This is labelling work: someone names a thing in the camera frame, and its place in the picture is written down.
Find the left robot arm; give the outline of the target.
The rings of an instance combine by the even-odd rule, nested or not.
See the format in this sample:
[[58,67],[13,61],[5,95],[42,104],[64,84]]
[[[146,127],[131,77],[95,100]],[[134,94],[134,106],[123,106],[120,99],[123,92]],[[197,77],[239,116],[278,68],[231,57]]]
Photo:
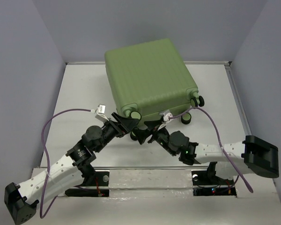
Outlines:
[[75,186],[90,186],[96,177],[91,163],[113,138],[121,138],[137,127],[141,114],[132,111],[127,118],[115,112],[114,120],[106,119],[102,127],[90,126],[81,140],[67,151],[56,163],[20,184],[10,183],[5,187],[4,203],[16,225],[30,220],[43,204],[55,199],[65,190]]

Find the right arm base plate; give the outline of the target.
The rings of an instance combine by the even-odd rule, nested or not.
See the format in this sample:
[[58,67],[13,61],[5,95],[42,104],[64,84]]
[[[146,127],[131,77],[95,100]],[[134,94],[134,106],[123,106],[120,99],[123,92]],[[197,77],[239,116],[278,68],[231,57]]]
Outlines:
[[207,176],[207,171],[192,171],[194,196],[236,196],[235,181]]

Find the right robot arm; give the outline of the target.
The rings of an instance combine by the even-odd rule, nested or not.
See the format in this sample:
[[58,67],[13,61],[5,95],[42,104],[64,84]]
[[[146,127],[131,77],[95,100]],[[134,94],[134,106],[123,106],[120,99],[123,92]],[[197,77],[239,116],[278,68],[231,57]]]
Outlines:
[[170,155],[178,156],[186,165],[214,162],[214,168],[206,172],[207,180],[216,184],[223,178],[253,173],[265,178],[279,177],[278,148],[256,136],[247,135],[244,141],[220,145],[191,142],[181,131],[149,125],[146,129],[133,129],[140,144],[158,143]]

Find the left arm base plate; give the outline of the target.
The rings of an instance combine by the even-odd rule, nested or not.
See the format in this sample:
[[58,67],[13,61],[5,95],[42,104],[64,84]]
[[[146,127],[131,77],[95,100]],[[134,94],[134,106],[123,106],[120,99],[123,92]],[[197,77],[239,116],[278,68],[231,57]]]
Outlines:
[[64,192],[67,197],[109,197],[110,172],[107,170],[97,171],[90,186],[72,187]]

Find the green suitcase with blue lining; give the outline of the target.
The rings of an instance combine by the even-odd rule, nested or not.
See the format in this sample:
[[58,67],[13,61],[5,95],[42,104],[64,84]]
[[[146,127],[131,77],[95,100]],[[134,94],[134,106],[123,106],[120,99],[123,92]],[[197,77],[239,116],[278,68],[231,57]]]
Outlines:
[[162,113],[203,107],[204,98],[178,50],[168,38],[108,50],[105,69],[117,113],[141,115],[138,128]]

